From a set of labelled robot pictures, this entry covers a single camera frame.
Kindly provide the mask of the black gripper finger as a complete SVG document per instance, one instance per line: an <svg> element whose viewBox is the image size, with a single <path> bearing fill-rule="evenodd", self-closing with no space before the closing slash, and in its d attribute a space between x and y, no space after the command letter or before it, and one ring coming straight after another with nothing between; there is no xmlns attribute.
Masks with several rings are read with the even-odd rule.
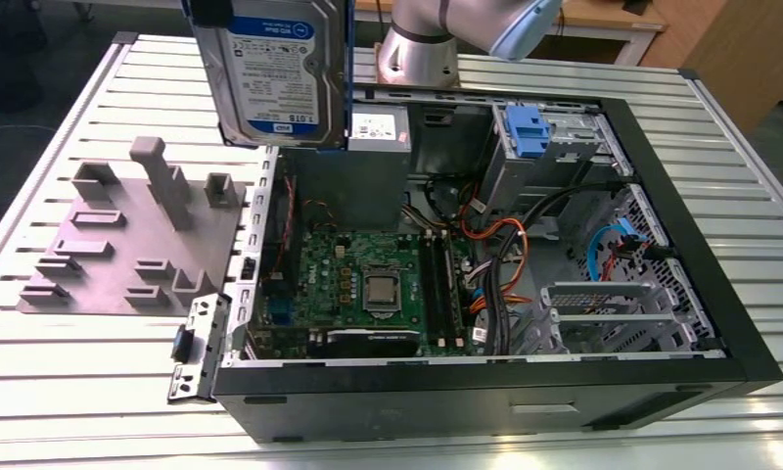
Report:
<svg viewBox="0 0 783 470"><path fill-rule="evenodd" d="M194 24L226 24L227 0L191 0Z"/></svg>

